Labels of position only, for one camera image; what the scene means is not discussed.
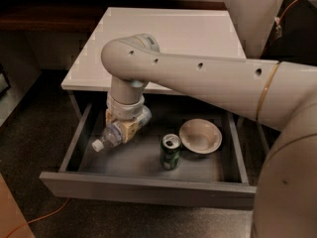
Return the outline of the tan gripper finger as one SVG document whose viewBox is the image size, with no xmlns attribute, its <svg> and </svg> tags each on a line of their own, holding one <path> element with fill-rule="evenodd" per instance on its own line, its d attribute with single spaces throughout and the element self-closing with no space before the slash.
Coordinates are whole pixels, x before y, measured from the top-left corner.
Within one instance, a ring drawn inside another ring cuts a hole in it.
<svg viewBox="0 0 317 238">
<path fill-rule="evenodd" d="M 115 120 L 115 116 L 114 116 L 109 110 L 106 110 L 106 112 L 105 112 L 105 121 L 106 121 L 106 124 L 110 124 L 110 123 L 112 123 L 114 120 Z"/>
<path fill-rule="evenodd" d="M 123 141 L 129 142 L 132 138 L 135 137 L 137 132 L 141 129 L 139 122 L 134 119 L 131 121 L 122 121 L 120 129 L 123 134 Z"/>
</svg>

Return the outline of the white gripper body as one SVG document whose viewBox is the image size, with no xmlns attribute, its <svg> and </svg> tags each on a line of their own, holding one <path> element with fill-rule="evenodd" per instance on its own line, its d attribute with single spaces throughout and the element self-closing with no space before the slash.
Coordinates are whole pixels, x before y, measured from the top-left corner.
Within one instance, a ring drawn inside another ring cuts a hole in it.
<svg viewBox="0 0 317 238">
<path fill-rule="evenodd" d="M 107 94 L 107 108 L 109 112 L 119 120 L 132 120 L 138 117 L 143 110 L 145 98 L 134 104 L 122 104 L 115 100 L 110 93 Z"/>
</svg>

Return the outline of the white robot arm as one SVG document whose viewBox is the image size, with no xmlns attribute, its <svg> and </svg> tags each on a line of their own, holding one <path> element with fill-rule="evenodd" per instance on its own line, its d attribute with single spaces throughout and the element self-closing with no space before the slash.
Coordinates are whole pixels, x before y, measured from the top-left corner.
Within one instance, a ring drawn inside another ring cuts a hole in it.
<svg viewBox="0 0 317 238">
<path fill-rule="evenodd" d="M 258 59 L 166 55 L 137 36 L 106 44 L 113 76 L 151 81 L 279 131 L 262 167 L 252 238 L 317 238 L 317 70 Z"/>
</svg>

